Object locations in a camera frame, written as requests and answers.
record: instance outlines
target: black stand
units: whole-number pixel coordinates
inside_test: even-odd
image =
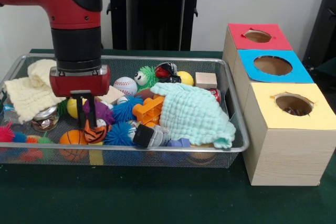
[[[113,48],[190,50],[197,0],[111,0]]]
[[[336,0],[322,0],[303,58],[308,68],[316,68],[336,56]]]

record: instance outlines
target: shape sorter box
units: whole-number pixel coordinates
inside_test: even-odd
[[[228,24],[223,60],[229,64],[231,73],[240,49],[293,50],[278,25]]]
[[[297,55],[282,50],[238,50],[232,76],[242,112],[251,82],[313,83]]]
[[[244,117],[251,185],[319,185],[336,147],[336,115],[316,84],[251,83]]]

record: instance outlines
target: wire mesh tray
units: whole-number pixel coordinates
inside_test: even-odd
[[[4,81],[27,76],[27,68],[37,60],[53,58],[54,55],[29,54],[19,57],[13,64]],[[234,83],[229,66],[219,59],[195,58],[154,58],[133,56],[103,56],[102,63],[111,68],[111,84],[119,77],[134,76],[143,66],[157,66],[162,62],[173,62],[178,70],[187,71],[195,77],[195,72],[213,72],[217,75],[218,89],[222,95],[222,109],[229,115],[236,127],[235,140],[230,149],[133,146],[60,145],[60,137],[67,131],[78,129],[75,119],[61,117],[57,127],[48,132],[54,144],[0,143],[0,163],[47,164],[47,165],[111,165],[111,166],[167,166],[167,167],[218,167],[229,168],[239,152],[249,145],[247,130],[241,115]],[[6,93],[2,89],[0,102],[0,122],[3,120],[3,103]],[[31,127],[23,131],[26,135],[41,135]],[[34,153],[42,152],[43,158],[34,158]],[[74,158],[64,158],[64,152]],[[31,158],[22,159],[22,153]]]

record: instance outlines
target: orange building block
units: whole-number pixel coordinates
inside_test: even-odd
[[[137,104],[133,107],[133,115],[136,116],[137,121],[142,124],[149,122],[158,123],[158,117],[161,115],[164,97],[155,95],[154,99],[147,98],[143,105]]]

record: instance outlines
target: soda can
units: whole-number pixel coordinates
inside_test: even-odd
[[[222,102],[222,96],[218,89],[210,89],[211,94],[213,94],[219,104]]]

